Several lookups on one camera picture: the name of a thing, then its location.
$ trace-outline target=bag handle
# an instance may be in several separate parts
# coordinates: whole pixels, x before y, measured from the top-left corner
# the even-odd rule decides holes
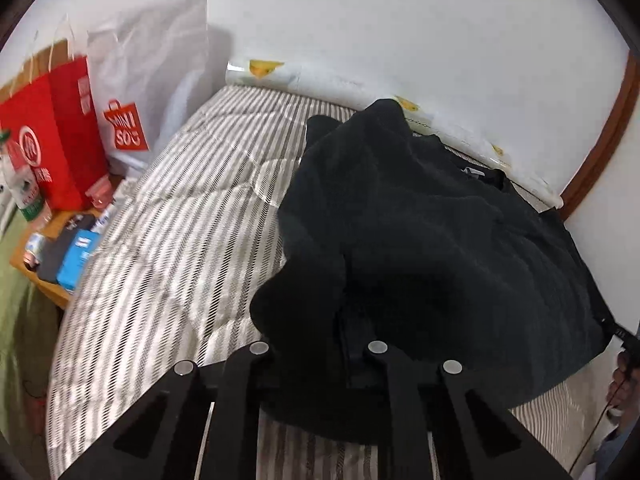
[[[31,56],[30,56],[30,64],[29,64],[29,84],[31,84],[32,81],[33,81],[33,47],[35,47],[37,39],[38,39],[38,31],[36,30],[36,33],[33,35],[33,39],[31,40],[31,48],[30,48]],[[22,73],[22,69],[20,69],[20,72],[18,72],[15,75],[15,77],[12,79],[12,81],[11,81],[11,88],[9,88],[9,97],[10,98],[14,96],[15,82],[18,81],[18,78],[20,77],[21,73]]]
[[[62,25],[63,23],[65,23],[69,26],[69,32],[71,33],[71,41],[73,43],[73,47],[71,48],[71,60],[75,61],[76,60],[76,36],[74,35],[74,30],[71,27],[71,22],[69,21],[69,15],[68,13],[65,13],[65,15],[62,17],[62,19],[58,22],[58,26],[56,27],[56,30],[53,32],[53,42],[51,43],[51,48],[49,49],[49,70],[48,72],[51,72],[51,62],[53,61],[53,48],[56,46],[56,38],[58,37],[58,31],[60,30],[60,25]],[[67,44],[66,46],[66,54],[69,54],[69,45]]]

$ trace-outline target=striped bedding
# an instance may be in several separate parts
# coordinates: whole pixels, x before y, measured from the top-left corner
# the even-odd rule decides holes
[[[276,213],[315,114],[352,110],[228,86],[175,135],[126,197],[65,314],[50,378],[54,478],[175,362],[224,360],[257,340],[249,302],[283,264]],[[578,373],[514,414],[565,466],[593,419]],[[257,477],[375,479],[375,447],[260,415]]]

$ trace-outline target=white circular logo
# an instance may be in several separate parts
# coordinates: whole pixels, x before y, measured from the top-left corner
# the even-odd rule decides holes
[[[42,153],[40,152],[40,144],[38,143],[38,137],[33,130],[28,126],[20,128],[20,148],[22,154],[30,166],[39,166],[42,161]]]

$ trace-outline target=wooden nightstand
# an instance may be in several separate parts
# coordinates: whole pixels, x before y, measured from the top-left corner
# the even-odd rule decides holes
[[[118,184],[122,180],[122,177],[112,176],[111,177],[111,185],[113,189],[118,187]],[[89,209],[87,211],[54,211],[51,221],[42,229],[42,234],[47,238],[58,238],[60,231],[65,226],[66,221],[69,220],[73,215],[77,213],[86,213],[92,214],[96,218],[101,215],[101,211],[97,209]],[[43,282],[38,279],[38,276],[35,272],[28,270],[22,261],[22,256],[24,254],[24,245],[27,243],[29,236],[33,233],[33,229],[27,227],[22,236],[20,237],[20,241],[18,241],[18,245],[14,249],[14,252],[9,259],[9,263],[12,267],[20,270],[27,278],[29,278],[35,285],[42,291],[42,293],[47,296],[53,303],[55,303],[62,310],[66,310],[66,306],[71,298],[71,295],[61,286],[49,282]]]

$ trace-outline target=blue package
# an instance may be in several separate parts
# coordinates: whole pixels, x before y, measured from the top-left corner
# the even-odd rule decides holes
[[[78,284],[84,263],[98,244],[100,235],[91,231],[79,230],[74,241],[69,245],[58,271],[58,283],[69,292],[73,292]]]

